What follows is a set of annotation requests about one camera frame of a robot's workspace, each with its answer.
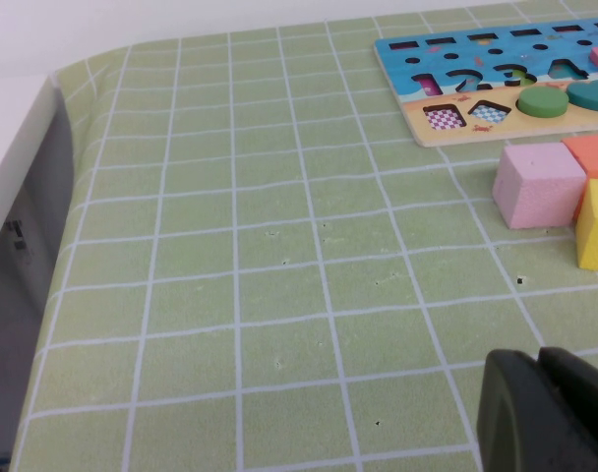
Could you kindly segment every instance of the green circle puzzle piece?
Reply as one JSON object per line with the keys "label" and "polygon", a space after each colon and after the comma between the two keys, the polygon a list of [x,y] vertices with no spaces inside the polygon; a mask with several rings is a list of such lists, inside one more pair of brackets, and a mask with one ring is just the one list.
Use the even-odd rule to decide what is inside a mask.
{"label": "green circle puzzle piece", "polygon": [[555,118],[568,110],[568,95],[554,87],[525,88],[517,100],[517,109],[536,118]]}

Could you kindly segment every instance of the teal heart puzzle piece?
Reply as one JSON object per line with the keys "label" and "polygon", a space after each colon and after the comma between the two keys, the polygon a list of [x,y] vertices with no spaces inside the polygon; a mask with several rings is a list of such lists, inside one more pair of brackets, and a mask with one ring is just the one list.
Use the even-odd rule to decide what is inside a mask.
{"label": "teal heart puzzle piece", "polygon": [[575,82],[568,86],[569,102],[573,105],[598,111],[598,81],[584,83]]}

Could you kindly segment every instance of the wooden puzzle board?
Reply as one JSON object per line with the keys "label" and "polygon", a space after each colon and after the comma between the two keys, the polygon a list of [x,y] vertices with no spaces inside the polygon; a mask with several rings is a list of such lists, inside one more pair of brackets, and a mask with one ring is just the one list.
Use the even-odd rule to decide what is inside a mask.
{"label": "wooden puzzle board", "polygon": [[375,51],[415,140],[434,147],[598,130],[598,111],[536,118],[516,106],[523,87],[598,80],[596,46],[598,18],[392,37]]}

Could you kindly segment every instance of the yellow foam block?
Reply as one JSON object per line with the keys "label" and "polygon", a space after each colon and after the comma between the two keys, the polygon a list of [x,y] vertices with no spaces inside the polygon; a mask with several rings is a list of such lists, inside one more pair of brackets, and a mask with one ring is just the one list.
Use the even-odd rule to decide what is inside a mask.
{"label": "yellow foam block", "polygon": [[590,179],[576,223],[578,266],[598,270],[598,180]]}

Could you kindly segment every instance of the green grid tablecloth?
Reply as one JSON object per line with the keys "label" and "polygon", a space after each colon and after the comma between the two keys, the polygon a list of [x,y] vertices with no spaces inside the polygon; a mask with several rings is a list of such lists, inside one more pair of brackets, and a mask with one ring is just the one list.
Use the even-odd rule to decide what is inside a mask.
{"label": "green grid tablecloth", "polygon": [[598,273],[569,228],[506,229],[505,143],[412,142],[372,43],[595,16],[537,0],[61,71],[76,184],[13,470],[476,470],[485,355],[598,366]]}

